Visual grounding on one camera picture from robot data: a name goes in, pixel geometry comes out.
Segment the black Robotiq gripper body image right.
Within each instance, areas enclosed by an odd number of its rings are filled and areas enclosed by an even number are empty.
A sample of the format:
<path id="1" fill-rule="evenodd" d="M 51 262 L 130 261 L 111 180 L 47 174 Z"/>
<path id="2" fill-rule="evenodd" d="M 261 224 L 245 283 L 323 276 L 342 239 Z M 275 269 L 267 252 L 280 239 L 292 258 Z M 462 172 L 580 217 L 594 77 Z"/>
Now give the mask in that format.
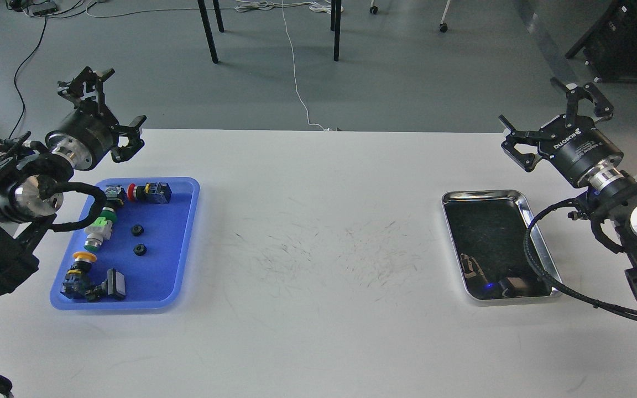
<path id="1" fill-rule="evenodd" d="M 538 144 L 538 152 L 573 188 L 589 185 L 587 175 L 603 161 L 614 166 L 621 163 L 623 152 L 597 129 L 592 118 L 577 116 L 573 129 L 566 124 L 558 116 L 542 126 L 546 139 Z"/>

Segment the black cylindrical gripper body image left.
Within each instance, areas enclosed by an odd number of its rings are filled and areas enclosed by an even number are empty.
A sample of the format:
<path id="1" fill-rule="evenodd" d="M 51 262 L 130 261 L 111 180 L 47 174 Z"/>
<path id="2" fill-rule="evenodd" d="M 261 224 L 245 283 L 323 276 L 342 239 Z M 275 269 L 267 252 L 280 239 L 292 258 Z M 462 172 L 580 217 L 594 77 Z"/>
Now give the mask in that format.
<path id="1" fill-rule="evenodd" d="M 95 168 L 118 143 L 108 124 L 81 110 L 71 111 L 45 137 L 45 145 L 52 152 L 68 157 L 73 169 L 81 171 Z"/>

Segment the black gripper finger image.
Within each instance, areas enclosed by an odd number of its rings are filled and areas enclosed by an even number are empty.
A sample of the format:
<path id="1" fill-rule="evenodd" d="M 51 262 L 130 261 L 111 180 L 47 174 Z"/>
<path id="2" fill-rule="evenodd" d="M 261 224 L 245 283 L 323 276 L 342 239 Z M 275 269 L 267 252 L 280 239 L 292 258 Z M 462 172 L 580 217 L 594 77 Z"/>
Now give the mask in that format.
<path id="1" fill-rule="evenodd" d="M 108 117 L 111 115 L 111 111 L 105 104 L 103 83 L 114 73 L 116 73 L 114 68 L 94 71 L 86 66 L 71 81 L 58 82 L 58 95 L 73 103 L 76 110 L 94 117 Z"/>
<path id="2" fill-rule="evenodd" d="M 505 132 L 505 139 L 501 144 L 501 148 L 506 155 L 515 161 L 526 173 L 532 172 L 536 164 L 543 159 L 543 156 L 540 154 L 540 144 L 551 141 L 551 135 L 546 133 L 543 129 L 537 131 L 516 129 L 503 115 L 498 116 L 498 121 L 503 125 Z M 536 147 L 537 151 L 524 153 L 516 148 L 518 145 Z"/>
<path id="3" fill-rule="evenodd" d="M 566 129 L 575 129 L 577 127 L 577 110 L 581 100 L 590 101 L 594 106 L 593 114 L 596 117 L 594 123 L 608 121 L 613 118 L 614 106 L 594 83 L 589 82 L 579 86 L 576 83 L 565 84 L 558 78 L 552 77 L 550 78 L 550 84 L 554 88 L 563 91 L 566 96 L 566 111 L 563 116 Z"/>
<path id="4" fill-rule="evenodd" d="M 134 118 L 131 125 L 114 124 L 111 126 L 114 146 L 111 147 L 109 153 L 114 162 L 122 163 L 129 161 L 141 150 L 145 143 L 141 138 L 140 128 L 146 120 L 147 116 L 141 115 Z M 126 138 L 126 145 L 119 146 L 119 138 Z"/>

